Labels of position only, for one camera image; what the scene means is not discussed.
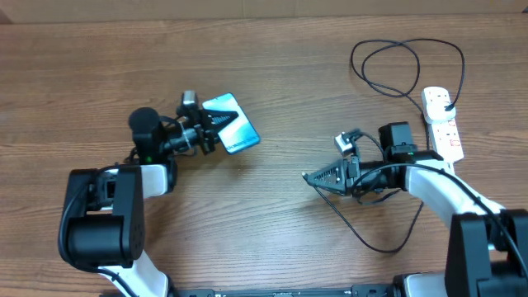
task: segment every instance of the white power strip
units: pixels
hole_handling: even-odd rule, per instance
[[[422,92],[422,103],[427,111],[427,128],[433,149],[449,163],[463,159],[455,108],[446,111],[446,106],[451,103],[448,91],[443,87],[426,87]]]

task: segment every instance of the black cable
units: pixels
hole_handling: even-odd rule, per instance
[[[432,38],[415,38],[415,39],[404,40],[404,41],[395,41],[395,40],[363,40],[363,41],[358,42],[356,45],[354,45],[354,48],[352,49],[351,56],[350,56],[350,67],[352,68],[354,73],[359,78],[361,78],[363,81],[368,83],[369,86],[372,87],[378,93],[383,94],[383,95],[388,96],[388,97],[393,97],[393,98],[406,97],[423,114],[422,108],[409,96],[409,94],[414,90],[414,88],[418,84],[418,79],[420,78],[420,59],[418,58],[417,53],[413,49],[411,49],[408,45],[406,45],[407,43],[415,42],[415,41],[439,42],[439,43],[442,43],[442,44],[445,44],[445,45],[452,46],[453,48],[455,48],[459,52],[460,59],[461,59],[461,62],[462,62],[462,71],[461,71],[461,75],[460,75],[459,89],[458,89],[458,91],[456,93],[455,99],[453,100],[453,102],[451,104],[449,104],[448,106],[445,107],[446,111],[450,111],[451,109],[453,109],[453,107],[455,107],[456,102],[459,100],[460,92],[462,91],[462,85],[464,84],[464,76],[465,76],[465,58],[464,58],[464,54],[462,53],[462,50],[458,46],[456,46],[456,45],[454,45],[454,44],[452,44],[450,42],[443,41],[443,40],[438,40],[438,39],[432,39]],[[384,47],[382,47],[380,49],[375,50],[374,52],[370,53],[369,55],[367,55],[366,58],[363,60],[363,63],[361,64],[361,74],[359,74],[357,72],[357,70],[356,70],[356,67],[354,66],[354,52],[356,51],[357,47],[360,46],[360,45],[367,44],[367,43],[377,43],[377,42],[390,43],[390,45],[386,45],[386,46],[384,46]],[[373,55],[378,54],[379,52],[381,52],[383,50],[391,49],[391,48],[397,47],[397,46],[402,46],[405,49],[409,50],[414,55],[414,58],[415,58],[416,63],[417,63],[417,75],[416,75],[416,78],[414,79],[414,83],[412,84],[412,87],[407,92],[401,92],[401,91],[399,91],[398,89],[396,89],[394,87],[389,87],[389,86],[385,86],[385,85],[383,85],[381,83],[372,82],[365,75],[365,64],[366,64],[366,61],[368,59],[370,59]],[[398,95],[394,95],[394,94],[391,94],[391,93],[388,93],[388,92],[384,92],[384,91],[381,90],[381,88],[396,92],[396,93],[398,93]]]
[[[380,249],[380,248],[377,248],[377,247],[373,247],[371,246],[368,242],[366,242],[358,233],[357,231],[354,229],[354,227],[352,227],[352,225],[348,222],[347,219],[345,219],[345,217],[341,214],[341,212],[339,212],[339,210],[337,210],[336,206],[316,187],[314,186],[313,187],[317,193],[319,193],[319,195],[328,203],[328,205],[330,205],[330,207],[332,207],[333,211],[336,212],[337,215],[339,215],[339,217],[343,220],[343,222],[345,222],[346,226],[348,226],[348,228],[350,228],[350,230],[352,230],[352,232],[356,235],[356,237],[363,243],[365,244],[366,247],[368,247],[369,249],[375,251],[375,252],[381,252],[381,253],[396,253],[396,252],[399,252],[401,251],[401,249],[405,246],[405,244],[407,243],[407,241],[409,240],[409,238],[411,237],[411,233],[413,232],[413,228],[414,228],[414,225],[418,219],[418,216],[420,215],[420,211],[422,210],[422,207],[423,207],[423,202],[420,204],[420,207],[418,208],[418,212],[414,215],[414,219],[412,219],[412,223],[411,223],[411,226],[409,227],[409,230],[407,232],[407,236],[405,236],[405,239],[403,240],[402,244],[400,244],[398,247],[394,248],[394,249],[390,249],[390,250],[384,250],[384,249]]]
[[[370,183],[370,186],[368,189],[366,190],[363,190],[363,191],[359,191],[358,189],[360,187],[356,186],[356,187],[352,187],[352,193],[351,193],[351,196],[356,198],[356,201],[357,203],[361,204],[361,205],[375,205],[375,204],[379,204],[381,202],[384,202],[385,200],[387,200],[388,198],[394,196],[395,194],[398,194],[401,190],[397,189],[395,191],[391,191],[390,193],[387,193],[385,196],[383,196],[382,198],[379,198],[377,200],[374,200],[374,201],[367,201],[367,202],[363,202],[361,200],[361,198],[363,196],[365,196],[366,194],[372,192],[377,183],[380,181],[382,175],[379,174],[371,183]]]
[[[123,163],[126,163],[126,164],[134,164],[134,157],[135,155],[138,154],[138,149],[136,147],[133,147],[131,150],[130,150],[130,153],[129,153],[129,156],[125,158],[125,160],[123,160]]]
[[[197,154],[198,154],[198,149],[196,148],[196,146],[194,146],[192,147],[192,153],[175,153],[174,156],[192,158],[192,157],[195,157]]]
[[[67,220],[66,220],[66,218],[68,217],[68,214],[69,214],[70,210],[72,209],[73,204],[78,199],[78,197],[81,196],[81,193],[83,193],[84,191],[88,191],[89,190],[88,187],[90,186],[90,184],[92,184],[96,180],[97,176],[101,172],[105,172],[106,170],[110,170],[110,169],[119,169],[120,167],[122,167],[122,165],[120,165],[120,166],[108,166],[108,167],[104,167],[104,168],[98,169],[96,172],[94,172],[94,174],[92,175],[92,177],[90,178],[90,180],[86,184],[81,185],[73,193],[73,197],[69,201],[69,203],[66,206],[66,208],[64,208],[63,217],[60,220],[59,240],[58,240],[59,254],[73,268],[79,269],[80,271],[85,271],[85,272],[89,272],[89,273],[99,273],[99,274],[102,274],[102,275],[109,276],[112,279],[112,282],[113,281],[117,281],[117,283],[126,291],[126,294],[128,294],[130,297],[137,297],[137,295],[126,284],[126,282],[123,279],[120,278],[119,274],[117,274],[117,273],[115,273],[113,271],[109,271],[107,269],[101,269],[101,268],[96,268],[96,267],[77,265],[73,261],[73,259],[69,256],[68,249],[66,248],[66,236],[67,236],[67,233],[66,233]]]
[[[175,119],[171,118],[171,117],[168,117],[166,115],[160,115],[159,116],[159,120],[162,121],[162,122],[165,122],[165,123],[168,123],[168,125],[165,126],[165,128],[169,127],[170,125],[175,125],[177,126],[178,125],[178,120],[180,120],[182,118],[182,116],[178,116],[176,117]]]
[[[432,38],[416,38],[416,39],[411,39],[411,40],[404,40],[404,41],[395,41],[395,40],[363,40],[363,41],[360,41],[358,42],[356,45],[354,45],[354,47],[352,48],[352,52],[351,52],[351,55],[350,55],[350,67],[351,69],[354,71],[354,73],[357,75],[358,78],[360,78],[361,80],[363,80],[364,82],[366,82],[372,89],[374,89],[375,91],[377,91],[378,93],[380,94],[383,94],[387,97],[392,97],[392,98],[400,98],[400,97],[406,97],[419,111],[420,111],[420,114],[422,114],[422,121],[423,121],[423,124],[425,126],[425,131],[426,131],[426,146],[427,146],[427,149],[430,149],[430,144],[429,144],[429,129],[427,128],[427,122],[425,121],[425,114],[423,112],[423,109],[420,107],[420,105],[418,105],[410,96],[409,94],[414,90],[414,88],[417,86],[418,84],[418,79],[420,78],[420,72],[421,72],[421,66],[420,66],[420,59],[418,58],[418,54],[416,53],[416,51],[414,51],[411,47],[409,47],[408,45],[406,45],[407,43],[410,43],[410,42],[414,42],[414,41],[432,41],[432,42],[439,42],[439,43],[442,43],[442,44],[445,44],[445,45],[449,45],[449,46],[452,46],[454,47],[460,54],[460,59],[461,59],[461,63],[462,63],[462,70],[461,70],[461,75],[460,75],[460,84],[459,84],[459,89],[456,93],[456,96],[455,96],[455,99],[453,100],[453,102],[451,104],[449,104],[448,106],[445,107],[445,110],[446,111],[450,111],[451,109],[453,109],[453,107],[455,107],[455,103],[458,101],[459,97],[460,97],[460,92],[462,90],[462,85],[464,84],[464,76],[465,76],[465,58],[464,58],[464,54],[462,53],[462,50],[455,44],[452,44],[450,42],[447,42],[447,41],[443,41],[443,40],[437,40],[437,39],[432,39]],[[364,59],[363,59],[363,62],[361,63],[361,74],[357,71],[356,69],[356,66],[354,65],[354,53],[356,52],[356,49],[360,46],[360,45],[363,45],[363,44],[367,44],[367,43],[378,43],[378,42],[381,42],[381,43],[389,43],[390,45],[386,45],[380,49],[377,49],[375,50],[374,52],[370,53],[369,55],[367,55]],[[398,47],[398,46],[402,46],[404,47],[405,49],[409,50],[411,52],[411,54],[414,56],[415,60],[416,60],[416,63],[417,63],[417,74],[416,74],[416,78],[414,79],[414,82],[412,84],[412,86],[409,88],[408,91],[406,92],[402,92],[400,90],[398,90],[397,88],[394,88],[394,87],[389,87],[389,86],[386,86],[384,84],[381,84],[381,83],[377,83],[377,82],[372,82],[371,80],[369,80],[367,77],[366,77],[366,74],[365,74],[365,65],[366,65],[366,62],[372,57],[374,56],[375,54],[378,54],[379,52],[381,51],[384,51],[384,50],[387,50],[387,49],[391,49],[393,47]],[[386,90],[390,90],[390,91],[393,91],[393,92],[396,92],[397,95],[395,94],[391,94],[391,93],[388,93],[388,92],[385,92],[382,90],[383,89],[386,89]],[[381,149],[381,153],[383,154],[383,158],[384,158],[384,161],[386,161],[387,159],[387,153],[385,151],[383,151],[383,149]],[[363,205],[372,205],[372,204],[377,204],[377,203],[381,203],[385,200],[387,200],[388,198],[390,198],[391,196],[395,195],[399,193],[399,190],[396,190],[396,191],[392,191],[390,192],[389,194],[385,195],[384,197],[382,197],[381,199],[378,199],[378,200],[375,200],[375,201],[371,201],[371,202],[362,202],[361,201],[361,197],[366,194],[366,191],[363,192],[363,193],[354,193],[355,197],[357,198],[357,202],[359,204],[363,204]],[[420,207],[418,208],[418,211],[415,215],[415,218],[417,218],[419,215],[420,215],[420,212],[422,211],[422,207],[423,207],[423,202],[420,204]]]
[[[385,152],[383,150],[383,148],[381,147],[381,144],[380,142],[378,142],[378,140],[376,140],[372,135],[366,133],[366,132],[363,132],[363,131],[356,131],[354,132],[354,134],[356,135],[359,135],[360,137],[361,136],[365,136],[366,138],[370,139],[370,141],[372,141],[376,147],[378,147],[379,151],[381,152],[381,156],[383,157],[383,160],[386,161],[386,157],[385,157]]]
[[[502,235],[507,240],[507,244],[508,244],[510,250],[512,251],[513,255],[515,256],[515,258],[519,262],[519,265],[521,266],[521,270],[524,273],[524,277],[528,281],[528,269],[526,268],[526,264],[524,262],[524,259],[522,258],[521,253],[519,252],[519,248],[517,248],[517,245],[513,241],[513,238],[510,235],[510,233],[508,232],[507,228],[497,218],[497,216],[492,212],[492,210],[490,210],[480,200],[480,198],[477,197],[459,178],[454,177],[453,175],[445,172],[444,170],[437,169],[437,168],[430,167],[430,166],[426,166],[426,165],[414,164],[414,163],[392,163],[392,164],[386,164],[386,165],[377,167],[376,169],[370,170],[369,172],[363,174],[362,176],[360,176],[359,178],[357,178],[354,181],[354,183],[352,184],[352,187],[357,186],[363,179],[368,177],[370,174],[373,174],[374,172],[378,172],[378,171],[383,170],[383,169],[392,168],[392,167],[417,167],[417,168],[421,168],[421,169],[426,169],[426,170],[429,170],[429,171],[432,171],[432,172],[436,172],[436,173],[438,173],[438,174],[440,174],[440,175],[442,175],[444,177],[447,177],[452,182],[454,182],[454,184],[456,184],[476,205],[478,205],[478,207],[480,207],[482,210],[484,210],[484,212],[486,212],[488,214],[488,216],[495,223],[495,225],[497,225],[497,227],[501,230]]]

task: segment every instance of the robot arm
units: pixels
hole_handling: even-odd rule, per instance
[[[206,155],[220,141],[228,153],[237,153],[260,140],[233,95],[202,106],[200,110],[195,93],[187,91],[177,109],[183,121],[139,108],[129,118],[135,143],[130,164],[70,173],[59,228],[59,253],[67,263],[103,275],[125,296],[176,295],[171,279],[144,250],[144,199],[173,190],[174,153],[197,146]],[[169,125],[163,126],[163,120]],[[102,210],[110,213],[100,214]]]
[[[310,186],[360,201],[371,191],[401,189],[422,200],[450,230],[445,273],[396,277],[383,296],[527,296],[528,212],[505,210],[460,180],[452,164],[434,151],[418,151],[408,123],[379,128],[384,161],[362,163],[359,130],[342,133],[335,144],[343,157],[303,177]],[[491,262],[489,249],[508,252]]]

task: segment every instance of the table surface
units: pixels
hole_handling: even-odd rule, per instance
[[[68,173],[104,167],[130,151],[127,119],[151,106],[174,116],[180,93],[233,93],[262,142],[238,155],[219,149],[181,158],[170,195],[145,202],[146,251],[180,288],[345,287],[443,270],[448,231],[427,207],[398,254],[368,250],[300,173],[339,158],[332,137],[375,134],[409,121],[425,148],[417,110],[351,75],[360,40],[431,37],[467,60],[457,122],[465,159],[457,174],[508,208],[528,208],[528,17],[363,16],[230,21],[142,21],[0,26],[0,295],[95,296],[114,288],[76,271],[57,252]],[[421,42],[422,77],[454,95],[460,58]],[[365,57],[376,46],[358,52]],[[408,88],[409,52],[369,63],[371,79]],[[365,161],[380,158],[362,145]],[[333,196],[365,239],[397,246],[419,201],[377,206]]]

